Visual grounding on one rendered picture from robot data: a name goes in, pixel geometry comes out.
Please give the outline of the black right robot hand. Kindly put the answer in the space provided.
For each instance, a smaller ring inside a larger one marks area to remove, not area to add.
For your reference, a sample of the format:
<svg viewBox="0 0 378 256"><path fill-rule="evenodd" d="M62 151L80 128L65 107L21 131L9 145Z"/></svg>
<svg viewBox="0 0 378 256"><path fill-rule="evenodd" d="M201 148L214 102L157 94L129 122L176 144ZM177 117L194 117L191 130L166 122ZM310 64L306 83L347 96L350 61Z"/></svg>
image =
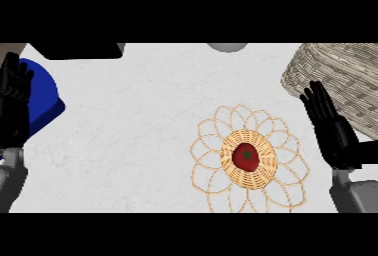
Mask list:
<svg viewBox="0 0 378 256"><path fill-rule="evenodd" d="M300 95L313 124L319 150L334 169L360 169L365 164L378 164L378 140L360 142L346 117L337 112L331 96L319 81Z"/></svg>

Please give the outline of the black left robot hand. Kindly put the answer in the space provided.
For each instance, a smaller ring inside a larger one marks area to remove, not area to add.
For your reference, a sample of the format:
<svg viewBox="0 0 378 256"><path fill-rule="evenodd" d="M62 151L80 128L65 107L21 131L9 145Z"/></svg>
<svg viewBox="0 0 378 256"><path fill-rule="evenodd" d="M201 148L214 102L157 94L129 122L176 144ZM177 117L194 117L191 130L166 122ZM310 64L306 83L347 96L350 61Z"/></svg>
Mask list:
<svg viewBox="0 0 378 256"><path fill-rule="evenodd" d="M30 137L33 77L19 55L9 52L0 67L0 149L21 148Z"/></svg>

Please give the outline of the grey wicker basket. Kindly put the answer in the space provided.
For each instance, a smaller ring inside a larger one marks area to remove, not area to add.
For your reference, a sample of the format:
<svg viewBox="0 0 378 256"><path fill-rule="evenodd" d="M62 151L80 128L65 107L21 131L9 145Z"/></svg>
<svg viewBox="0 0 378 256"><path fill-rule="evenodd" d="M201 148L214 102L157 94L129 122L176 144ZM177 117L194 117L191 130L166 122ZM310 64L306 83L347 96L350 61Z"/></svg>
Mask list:
<svg viewBox="0 0 378 256"><path fill-rule="evenodd" d="M378 140L378 43L303 43L281 84L298 97L312 81L322 82L353 128Z"/></svg>

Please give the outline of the red tomato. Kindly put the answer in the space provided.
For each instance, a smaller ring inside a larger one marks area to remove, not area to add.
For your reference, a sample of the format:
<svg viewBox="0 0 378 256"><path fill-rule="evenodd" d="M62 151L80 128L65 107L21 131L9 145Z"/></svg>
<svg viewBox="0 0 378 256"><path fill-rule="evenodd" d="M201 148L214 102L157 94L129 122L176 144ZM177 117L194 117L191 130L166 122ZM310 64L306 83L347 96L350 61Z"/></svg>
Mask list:
<svg viewBox="0 0 378 256"><path fill-rule="evenodd" d="M256 147L250 143L241 143L232 153L232 162L235 166L245 172L254 172L259 163L259 153Z"/></svg>

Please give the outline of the woven flower-shaped placemat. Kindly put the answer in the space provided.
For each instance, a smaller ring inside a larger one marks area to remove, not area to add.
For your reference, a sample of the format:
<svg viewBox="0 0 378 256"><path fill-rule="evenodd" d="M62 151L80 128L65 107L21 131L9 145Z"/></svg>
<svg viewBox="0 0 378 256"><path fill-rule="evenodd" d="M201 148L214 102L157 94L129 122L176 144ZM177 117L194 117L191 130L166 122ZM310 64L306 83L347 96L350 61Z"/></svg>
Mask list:
<svg viewBox="0 0 378 256"><path fill-rule="evenodd" d="M228 121L219 118L219 113L225 110L229 111ZM236 129L235 127L235 116L238 116L242 122L241 129ZM276 122L281 123L284 129L276 129ZM201 128L202 128L202 125L207 123L213 125L214 133L208 133L208 134L202 133ZM267 123L270 123L270 131L266 134L262 134L260 132L262 126ZM229 129L228 135L222 134L219 124L222 124ZM263 194L266 213L269 213L270 204L276 205L282 209L287 209L290 213L294 211L294 209L300 208L307 202L307 191L304 188L304 182L310 175L310 166L300 152L301 151L300 139L291 133L285 120L282 118L272 116L266 110L253 111L242 104L238 104L235 107L220 106L216 109L213 117L208 119L204 119L198 123L197 131L198 131L198 136L189 148L189 154L195 161L195 164L192 167L192 174L191 174L191 183L194 188L207 195L207 205L208 205L210 212L214 212L211 196L222 195L223 193L226 193L228 195L229 211L235 212L233 206L232 206L232 199L231 199L232 189L235 186L245 190L245 199L236 212L244 212L247 205L250 206L251 210L256 213L259 212L251 199L251 191L260 191ZM278 145L273 145L273 143L269 140L275 134L285 134L285 140ZM220 149L216 149L208 145L208 143L205 142L205 138L208 137L214 137L222 140ZM287 147L291 139L295 142L295 149L291 149L290 147ZM198 143L201 143L201 145L207 150L201 156L197 156L194 152L194 149ZM235 166L232 162L232 153L241 143L250 143L257 149L260 163L254 172L245 172ZM279 160L278 150L287 151L293 154L293 158L288 161L282 162ZM202 163L204 158L210 154L214 154L220 159L219 167L207 166ZM306 170L304 175L300 175L297 171L293 169L293 167L290 166L293 162L295 162L297 160L301 162L304 166L304 170ZM211 176L208 177L205 189L197 184L197 181L195 181L198 167L213 172ZM279 180L278 178L279 167L282 167L293 174L295 178L294 182L288 183ZM229 184L223 189L217 191L211 191L214 177L219 173L222 173L222 171L229 179ZM284 191L284 194L287 197L285 204L278 202L269 195L267 186L272 184L272 182L279 185ZM297 187L297 186L300 186L301 200L300 202L295 203L293 201L293 196L290 194L288 187Z"/></svg>

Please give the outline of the blue rounded object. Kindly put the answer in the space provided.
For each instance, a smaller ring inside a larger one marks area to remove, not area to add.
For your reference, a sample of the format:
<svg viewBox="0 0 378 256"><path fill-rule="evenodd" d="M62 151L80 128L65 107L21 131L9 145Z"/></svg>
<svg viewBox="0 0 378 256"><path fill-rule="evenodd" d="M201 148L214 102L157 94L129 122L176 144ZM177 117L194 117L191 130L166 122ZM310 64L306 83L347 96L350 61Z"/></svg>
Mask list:
<svg viewBox="0 0 378 256"><path fill-rule="evenodd" d="M30 135L34 135L65 111L55 79L44 67L33 60L22 58L27 67L34 71L30 97Z"/></svg>

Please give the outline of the black flat appliance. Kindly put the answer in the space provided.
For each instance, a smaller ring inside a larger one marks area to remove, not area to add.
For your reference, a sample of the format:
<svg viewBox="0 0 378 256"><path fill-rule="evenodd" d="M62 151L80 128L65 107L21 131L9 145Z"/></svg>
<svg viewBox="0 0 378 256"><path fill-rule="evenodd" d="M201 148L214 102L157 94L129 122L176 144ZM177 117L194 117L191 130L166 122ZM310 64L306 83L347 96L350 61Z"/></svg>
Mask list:
<svg viewBox="0 0 378 256"><path fill-rule="evenodd" d="M31 46L49 60L118 59L124 43L33 43Z"/></svg>

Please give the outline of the grey rounded object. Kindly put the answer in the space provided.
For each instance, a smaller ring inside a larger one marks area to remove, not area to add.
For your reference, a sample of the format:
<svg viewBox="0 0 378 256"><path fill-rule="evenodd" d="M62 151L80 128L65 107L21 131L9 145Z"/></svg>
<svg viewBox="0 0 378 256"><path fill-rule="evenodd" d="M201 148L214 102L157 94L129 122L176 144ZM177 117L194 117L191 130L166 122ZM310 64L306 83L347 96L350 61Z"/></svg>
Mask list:
<svg viewBox="0 0 378 256"><path fill-rule="evenodd" d="M245 48L247 43L210 43L208 46L219 52L233 53Z"/></svg>

